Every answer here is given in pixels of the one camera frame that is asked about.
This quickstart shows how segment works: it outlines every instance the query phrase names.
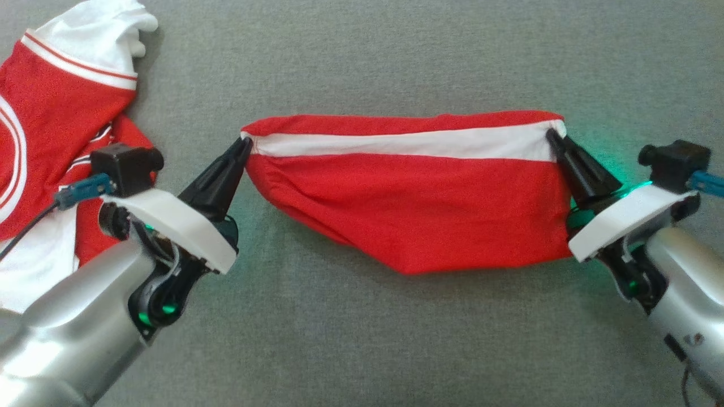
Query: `blue cable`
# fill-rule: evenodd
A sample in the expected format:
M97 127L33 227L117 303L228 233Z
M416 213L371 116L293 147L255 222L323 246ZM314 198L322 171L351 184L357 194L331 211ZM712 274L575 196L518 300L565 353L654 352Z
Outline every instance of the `blue cable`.
M696 171L690 181L693 189L724 198L724 178L708 172Z
M113 193L113 190L111 178L107 174L96 174L68 185L58 191L53 198L58 204L58 209L64 211L86 199Z

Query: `white stripe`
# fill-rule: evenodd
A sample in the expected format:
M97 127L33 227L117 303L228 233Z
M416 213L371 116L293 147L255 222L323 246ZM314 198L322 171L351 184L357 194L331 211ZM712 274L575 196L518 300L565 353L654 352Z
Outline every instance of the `white stripe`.
M396 135L322 135L275 133L252 137L254 154L273 157L337 154L402 154L456 159L555 161L545 133L565 136L562 120L530 125L440 130Z
M65 173L67 174L71 169L73 169L79 165L90 164L90 163L91 163L91 159L84 159L82 161L74 162L73 164L70 165L70 167L68 167L68 169L65 170Z
M86 155L84 155L84 156L77 157L77 158L74 159L70 164L73 164L73 163L79 162L79 161L87 161L87 160L90 160L90 159L91 159L91 155L90 155L90 154L86 154Z
M101 140L103 137L106 137L106 135L108 134L109 131L111 131L111 126L110 126L110 125L109 125L108 127L106 127L105 130L103 130L103 134L96 134L95 138L92 138L92 139L91 139L90 141L88 141L88 142L89 142L89 143L92 143L92 142L94 142L94 141Z
M50 49L53 49L58 54L61 54L64 58L69 59L71 61L77 62L80 65L89 65L87 62L80 61L76 58L73 58L70 55L65 54L64 52L59 51L58 49L55 49L53 46L48 45L47 42L41 40L40 38L34 37L43 45L47 46ZM123 77L117 77L113 75L106 75L100 72L95 72L92 70L87 70L83 67L79 67L76 64L71 64L68 61L64 61L63 59L58 58L57 56L51 54L48 52L45 48L42 46L39 46L37 43L35 43L33 40L29 39L27 36L23 36L20 40L25 46L27 46L32 52L34 52L36 55L38 55L40 58L45 59L48 63L54 65L55 67L58 67L68 73L72 73L73 75L82 77L84 79L92 80L93 82L97 83L103 83L104 85L113 86L115 88L122 88L122 89L130 89L131 91L135 90L136 87L136 81L131 79L126 79ZM106 68L98 67L99 70L107 70ZM126 76L133 76L136 77L135 72L118 72L121 75Z
M7 127L15 146L15 156L12 163L12 179L5 192L0 196L0 202L5 201L5 199L9 197L8 201L5 202L3 206L0 206L0 223L2 223L15 210L17 202L20 200L20 196L25 189L25 182L28 179L28 143L25 140L25 132L20 125L20 121L17 119L17 115L15 115L10 104L8 104L2 96L0 96L0 110L10 119L10 122L8 122L5 116L0 114L0 121ZM15 191L11 194L10 192L13 188L15 188Z

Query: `folded red shirt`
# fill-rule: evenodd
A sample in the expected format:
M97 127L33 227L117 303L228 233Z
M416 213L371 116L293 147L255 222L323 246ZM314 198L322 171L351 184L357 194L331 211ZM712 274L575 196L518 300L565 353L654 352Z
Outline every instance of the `folded red shirt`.
M138 31L157 24L136 0L89 0L15 44L0 67L0 248L91 173L92 151L151 146L122 112L135 97L132 58L145 52ZM23 312L114 243L99 205L50 213L20 240L0 262L0 308Z
M430 118L293 116L242 129L261 195L403 274L522 267L570 256L570 193L520 111Z

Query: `red cloth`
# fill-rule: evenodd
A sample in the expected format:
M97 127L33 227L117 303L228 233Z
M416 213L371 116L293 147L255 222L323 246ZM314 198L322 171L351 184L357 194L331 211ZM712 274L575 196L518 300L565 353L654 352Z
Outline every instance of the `red cloth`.
M548 112L432 118L272 117L242 129L261 195L404 274L570 256L570 193Z
M121 114L134 75L83 64L26 33L0 67L0 240L15 236L63 185L90 174L88 154L112 142L150 147ZM109 247L98 203L77 216L81 264Z

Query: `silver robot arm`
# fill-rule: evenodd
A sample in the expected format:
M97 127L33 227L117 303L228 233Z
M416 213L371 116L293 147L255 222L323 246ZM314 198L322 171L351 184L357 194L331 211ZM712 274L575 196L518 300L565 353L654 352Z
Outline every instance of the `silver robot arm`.
M156 262L136 239L111 247L38 299L0 345L0 406L92 406L151 345L130 296Z
M701 388L724 402L724 260L675 223L699 208L705 190L724 181L705 172L711 151L683 140L646 146L639 163L650 181L629 190L570 138L547 134L576 207L568 247L578 261L596 259L619 294L639 303L664 343ZM683 381L686 395L686 380Z
M724 260L678 227L656 232L645 251L667 282L649 321L699 386L724 401Z
M0 407L92 406L181 317L202 276L229 271L238 230L227 211L250 151L238 140L178 198L151 188L157 152L91 155L114 186L99 223L122 242L40 297L0 344Z

